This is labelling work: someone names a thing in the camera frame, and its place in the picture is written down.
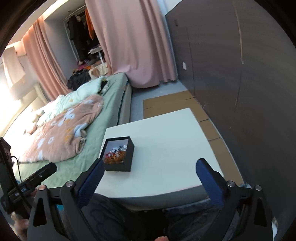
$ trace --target blanket with floral pattern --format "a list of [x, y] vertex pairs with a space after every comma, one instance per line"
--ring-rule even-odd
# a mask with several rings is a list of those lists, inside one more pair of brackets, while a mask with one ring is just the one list
[[86, 142], [85, 128], [96, 119], [103, 104], [102, 96], [91, 95], [39, 127], [28, 138], [20, 162], [59, 162], [81, 153]]

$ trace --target bolt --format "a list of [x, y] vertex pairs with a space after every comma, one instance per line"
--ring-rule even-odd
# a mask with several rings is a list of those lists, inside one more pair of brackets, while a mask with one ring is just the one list
[[74, 181], [67, 181], [66, 187], [72, 187], [74, 185]]
[[39, 189], [40, 191], [42, 191], [42, 190], [44, 190], [45, 188], [46, 188], [45, 185], [40, 185], [38, 189]]
[[227, 186], [233, 188], [233, 187], [235, 186], [235, 183], [234, 183], [233, 181], [228, 181], [228, 182], [227, 182]]
[[259, 186], [259, 185], [256, 185], [256, 186], [255, 186], [255, 189], [256, 189], [257, 191], [261, 191], [261, 190], [262, 190], [262, 187]]

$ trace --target dark brown wardrobe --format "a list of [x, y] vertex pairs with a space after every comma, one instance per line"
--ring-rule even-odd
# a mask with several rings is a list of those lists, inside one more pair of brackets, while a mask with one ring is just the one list
[[179, 79], [262, 186], [281, 237], [296, 215], [296, 48], [253, 0], [182, 0], [166, 19]]

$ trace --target green bed sheet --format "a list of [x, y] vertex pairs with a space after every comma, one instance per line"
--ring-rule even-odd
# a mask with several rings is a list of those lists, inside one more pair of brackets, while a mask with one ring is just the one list
[[[124, 73], [118, 73], [109, 76], [107, 80], [109, 88], [102, 95], [104, 98], [103, 109], [86, 129], [86, 144], [82, 152], [73, 158], [56, 163], [57, 172], [43, 182], [48, 188], [60, 187], [66, 181], [76, 180], [82, 172], [88, 170], [95, 159], [99, 157], [106, 128], [117, 125], [119, 108], [128, 79]], [[48, 161], [39, 161], [20, 164], [22, 180], [48, 163]], [[13, 171], [16, 179], [19, 179], [17, 165], [13, 166]]]

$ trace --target orange garment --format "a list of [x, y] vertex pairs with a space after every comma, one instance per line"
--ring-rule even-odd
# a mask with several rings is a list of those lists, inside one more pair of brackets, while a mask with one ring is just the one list
[[89, 29], [89, 36], [91, 37], [91, 39], [94, 39], [96, 36], [96, 33], [94, 31], [94, 26], [92, 25], [91, 18], [89, 16], [89, 12], [87, 8], [85, 9], [85, 17], [86, 17], [87, 27]]

